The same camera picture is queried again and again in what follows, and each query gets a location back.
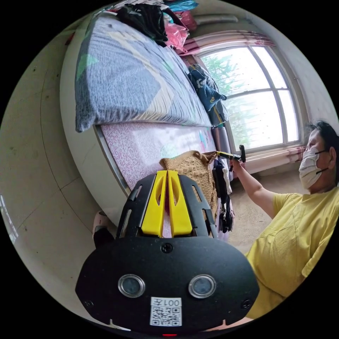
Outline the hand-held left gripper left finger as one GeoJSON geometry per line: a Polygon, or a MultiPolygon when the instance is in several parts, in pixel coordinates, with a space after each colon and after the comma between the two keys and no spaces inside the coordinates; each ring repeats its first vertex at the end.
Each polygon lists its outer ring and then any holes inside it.
{"type": "Polygon", "coordinates": [[[147,236],[161,237],[165,214],[167,171],[158,171],[152,186],[141,230],[147,236]]]}

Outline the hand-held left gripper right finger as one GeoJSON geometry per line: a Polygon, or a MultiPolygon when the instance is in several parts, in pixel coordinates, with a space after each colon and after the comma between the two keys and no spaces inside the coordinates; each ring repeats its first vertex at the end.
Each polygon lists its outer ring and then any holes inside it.
{"type": "Polygon", "coordinates": [[[167,171],[169,217],[172,236],[188,236],[192,224],[178,172],[167,171]]]}

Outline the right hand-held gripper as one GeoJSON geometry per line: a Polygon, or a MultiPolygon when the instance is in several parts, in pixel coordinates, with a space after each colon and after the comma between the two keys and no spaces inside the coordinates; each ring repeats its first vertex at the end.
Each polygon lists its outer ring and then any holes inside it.
{"type": "Polygon", "coordinates": [[[238,155],[233,155],[233,154],[222,152],[222,151],[217,151],[217,156],[223,159],[229,159],[229,161],[233,159],[238,160],[238,161],[242,160],[238,155]]]}

